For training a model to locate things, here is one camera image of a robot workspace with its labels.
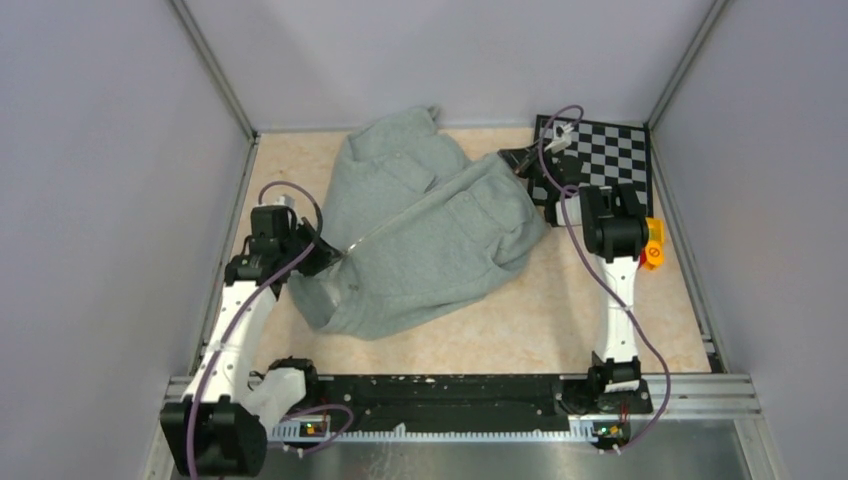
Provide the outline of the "grey zip-up jacket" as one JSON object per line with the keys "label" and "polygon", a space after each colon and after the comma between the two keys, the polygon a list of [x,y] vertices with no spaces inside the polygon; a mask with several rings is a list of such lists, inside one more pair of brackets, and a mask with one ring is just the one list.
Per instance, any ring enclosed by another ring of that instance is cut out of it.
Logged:
{"label": "grey zip-up jacket", "polygon": [[345,137],[322,207],[341,256],[290,277],[315,332],[375,340],[482,300],[526,267],[547,226],[502,158],[469,158],[416,106]]}

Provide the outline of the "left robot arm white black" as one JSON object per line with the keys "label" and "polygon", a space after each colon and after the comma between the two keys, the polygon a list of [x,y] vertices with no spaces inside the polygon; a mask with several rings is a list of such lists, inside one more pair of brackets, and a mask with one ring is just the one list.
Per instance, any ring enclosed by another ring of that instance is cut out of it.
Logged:
{"label": "left robot arm white black", "polygon": [[177,471],[191,479],[254,477],[274,427],[292,408],[308,413],[320,386],[307,360],[284,361],[251,386],[265,324],[293,273],[314,275],[340,256],[305,218],[285,204],[260,205],[251,230],[224,269],[221,303],[200,365],[159,421]]}

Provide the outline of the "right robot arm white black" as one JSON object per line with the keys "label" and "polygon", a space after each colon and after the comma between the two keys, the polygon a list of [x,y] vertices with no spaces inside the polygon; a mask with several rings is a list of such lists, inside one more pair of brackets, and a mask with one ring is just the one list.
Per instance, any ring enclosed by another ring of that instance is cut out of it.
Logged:
{"label": "right robot arm white black", "polygon": [[546,193],[545,219],[563,227],[601,294],[601,329],[586,380],[566,398],[579,413],[648,414],[652,398],[642,375],[635,319],[635,280],[649,241],[649,225],[631,183],[579,186],[581,161],[546,149],[502,149],[499,156],[532,188]]}

